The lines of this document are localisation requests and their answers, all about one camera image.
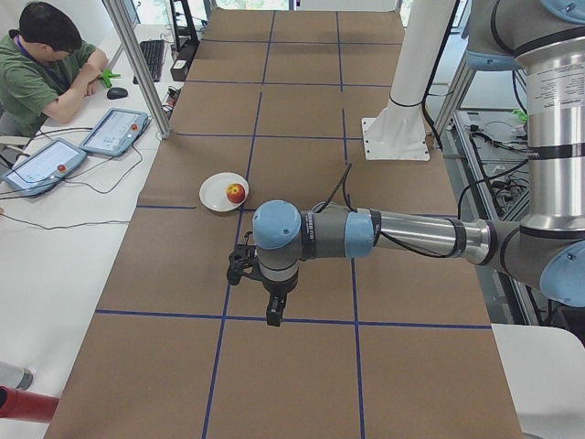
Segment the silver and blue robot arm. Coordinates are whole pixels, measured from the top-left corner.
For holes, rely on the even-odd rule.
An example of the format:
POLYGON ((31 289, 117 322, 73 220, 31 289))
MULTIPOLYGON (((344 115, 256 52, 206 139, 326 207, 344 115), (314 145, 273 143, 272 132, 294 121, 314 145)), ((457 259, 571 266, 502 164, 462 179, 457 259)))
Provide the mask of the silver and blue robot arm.
POLYGON ((298 263, 364 257, 376 246, 462 257, 506 273, 565 305, 584 304, 584 4, 476 1, 470 49, 509 56, 526 72, 528 214, 520 221, 435 219, 334 206, 300 211, 282 200, 253 216, 251 277, 269 292, 278 326, 298 263))

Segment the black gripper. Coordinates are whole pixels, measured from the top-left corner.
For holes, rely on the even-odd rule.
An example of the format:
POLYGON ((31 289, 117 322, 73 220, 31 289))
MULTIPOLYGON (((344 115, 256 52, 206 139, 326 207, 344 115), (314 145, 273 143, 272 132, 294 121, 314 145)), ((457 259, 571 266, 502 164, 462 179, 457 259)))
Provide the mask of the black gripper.
POLYGON ((296 287, 296 277, 293 276, 285 281, 279 282, 264 279, 263 286, 270 294, 266 308, 266 323, 271 327, 279 327, 282 324, 287 294, 296 287))

